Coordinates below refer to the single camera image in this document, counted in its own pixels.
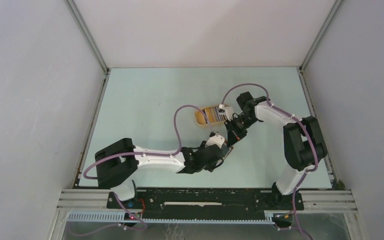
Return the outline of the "brown leather card holder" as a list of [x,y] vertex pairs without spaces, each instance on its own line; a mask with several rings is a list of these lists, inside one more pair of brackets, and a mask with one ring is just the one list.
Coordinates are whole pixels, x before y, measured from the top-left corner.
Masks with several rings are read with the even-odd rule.
[[222,161],[224,162],[226,158],[229,156],[229,154],[233,151],[233,146],[228,146],[226,143],[223,144],[221,150],[222,150]]

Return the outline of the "aluminium frame rail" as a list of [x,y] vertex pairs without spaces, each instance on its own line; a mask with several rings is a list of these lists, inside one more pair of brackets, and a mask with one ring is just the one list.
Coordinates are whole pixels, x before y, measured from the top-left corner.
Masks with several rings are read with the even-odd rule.
[[[197,190],[190,190],[185,200],[163,200],[167,205],[220,206],[226,203],[214,194],[205,198]],[[300,190],[303,213],[355,214],[357,204],[350,190]],[[106,189],[63,189],[56,205],[58,211],[108,211],[110,191]]]

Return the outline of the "stack of credit cards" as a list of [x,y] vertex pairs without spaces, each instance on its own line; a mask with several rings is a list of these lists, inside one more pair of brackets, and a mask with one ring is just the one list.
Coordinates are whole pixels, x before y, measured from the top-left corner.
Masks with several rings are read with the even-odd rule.
[[227,119],[226,116],[220,112],[218,106],[207,107],[204,112],[212,124],[224,122]]

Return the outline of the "beige oval card tray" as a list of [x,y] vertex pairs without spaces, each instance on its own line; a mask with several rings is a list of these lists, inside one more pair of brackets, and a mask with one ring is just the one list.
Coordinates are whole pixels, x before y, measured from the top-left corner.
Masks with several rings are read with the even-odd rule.
[[195,123],[202,128],[209,128],[209,127],[218,127],[224,125],[224,122],[217,122],[217,123],[211,123],[210,120],[208,119],[205,109],[208,107],[215,107],[219,105],[210,105],[210,106],[204,106],[200,107],[199,110],[196,110],[194,112],[194,120]]

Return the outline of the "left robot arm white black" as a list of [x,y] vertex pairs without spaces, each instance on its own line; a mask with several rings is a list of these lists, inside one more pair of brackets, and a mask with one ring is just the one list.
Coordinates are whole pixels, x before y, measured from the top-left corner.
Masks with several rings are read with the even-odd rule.
[[213,172],[233,150],[221,135],[211,136],[199,147],[181,147],[179,151],[145,149],[123,138],[95,153],[98,187],[110,189],[125,208],[138,202],[136,185],[129,177],[138,170],[164,170],[176,174]]

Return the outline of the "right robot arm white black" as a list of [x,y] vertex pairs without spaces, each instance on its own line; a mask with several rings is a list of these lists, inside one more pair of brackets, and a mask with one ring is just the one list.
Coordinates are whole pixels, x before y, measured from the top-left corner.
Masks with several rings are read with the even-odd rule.
[[314,172],[328,153],[319,122],[313,116],[299,118],[275,106],[265,96],[254,98],[249,92],[240,94],[236,102],[242,111],[240,114],[224,103],[219,105],[219,112],[226,116],[224,125],[229,147],[246,137],[248,128],[257,122],[271,124],[282,132],[287,166],[274,183],[270,201],[275,208],[284,209],[304,176]]

